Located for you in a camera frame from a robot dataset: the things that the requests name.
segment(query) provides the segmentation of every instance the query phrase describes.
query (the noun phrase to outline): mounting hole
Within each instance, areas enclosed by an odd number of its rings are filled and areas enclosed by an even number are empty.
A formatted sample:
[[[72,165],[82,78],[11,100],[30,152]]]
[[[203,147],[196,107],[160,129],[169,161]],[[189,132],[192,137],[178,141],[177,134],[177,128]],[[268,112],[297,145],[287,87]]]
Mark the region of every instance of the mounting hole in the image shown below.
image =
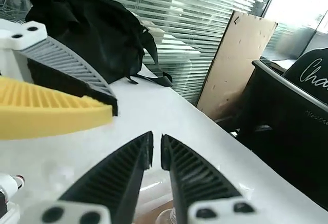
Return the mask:
[[[253,213],[255,210],[252,206],[245,202],[238,202],[234,205],[235,213]]]
[[[22,34],[14,34],[11,36],[12,38],[21,38],[23,35]]]
[[[199,209],[196,213],[197,218],[209,219],[217,217],[217,214],[211,209]]]
[[[38,30],[38,28],[37,27],[29,27],[29,28],[27,28],[27,30],[28,31],[36,31],[36,30]]]
[[[54,223],[63,216],[63,213],[64,209],[62,207],[52,207],[43,213],[42,221],[44,223]]]
[[[85,213],[80,218],[80,224],[98,224],[100,222],[100,214],[95,211]]]

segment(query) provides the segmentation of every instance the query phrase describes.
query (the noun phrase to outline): office chair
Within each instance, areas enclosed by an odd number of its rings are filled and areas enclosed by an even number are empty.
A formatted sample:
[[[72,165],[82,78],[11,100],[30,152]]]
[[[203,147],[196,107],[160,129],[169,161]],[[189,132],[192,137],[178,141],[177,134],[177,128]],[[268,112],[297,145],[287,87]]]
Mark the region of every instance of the office chair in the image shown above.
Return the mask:
[[[328,106],[261,61],[252,64],[236,138],[328,209]]]

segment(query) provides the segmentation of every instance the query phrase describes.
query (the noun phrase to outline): black backpack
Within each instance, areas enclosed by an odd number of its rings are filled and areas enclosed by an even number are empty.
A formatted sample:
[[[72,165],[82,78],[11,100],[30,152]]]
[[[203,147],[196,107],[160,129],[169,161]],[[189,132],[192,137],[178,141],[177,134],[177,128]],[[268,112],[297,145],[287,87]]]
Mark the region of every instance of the black backpack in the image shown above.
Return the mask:
[[[150,78],[141,70],[144,48],[158,65],[153,36],[121,3],[112,0],[30,0],[26,21],[46,25],[48,35],[66,45],[112,83],[131,76],[161,86],[172,86],[172,77]]]

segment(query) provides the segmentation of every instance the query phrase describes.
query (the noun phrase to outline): cardboard panel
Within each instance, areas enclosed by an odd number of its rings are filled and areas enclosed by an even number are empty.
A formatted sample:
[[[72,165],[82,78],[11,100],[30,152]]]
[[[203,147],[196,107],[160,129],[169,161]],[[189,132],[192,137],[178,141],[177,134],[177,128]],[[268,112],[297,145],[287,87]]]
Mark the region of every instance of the cardboard panel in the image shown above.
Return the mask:
[[[216,120],[229,111],[244,90],[277,23],[234,12],[209,70],[197,108]]]

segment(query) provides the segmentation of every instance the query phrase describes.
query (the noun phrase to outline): white table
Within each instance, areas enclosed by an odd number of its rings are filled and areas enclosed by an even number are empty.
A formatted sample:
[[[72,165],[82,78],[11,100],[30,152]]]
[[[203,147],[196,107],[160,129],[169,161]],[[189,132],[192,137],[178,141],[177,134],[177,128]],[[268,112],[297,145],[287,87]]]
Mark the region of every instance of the white table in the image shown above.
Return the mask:
[[[147,69],[142,74],[149,74]],[[160,167],[162,133],[182,141],[221,171],[273,223],[327,223],[328,212],[278,176],[170,88],[138,79],[111,85],[119,117],[102,127],[68,135],[0,142],[2,172],[21,174],[26,186],[13,198],[23,208],[58,198],[97,162],[133,138],[154,133],[153,167],[146,171],[137,213],[171,200],[169,173]]]

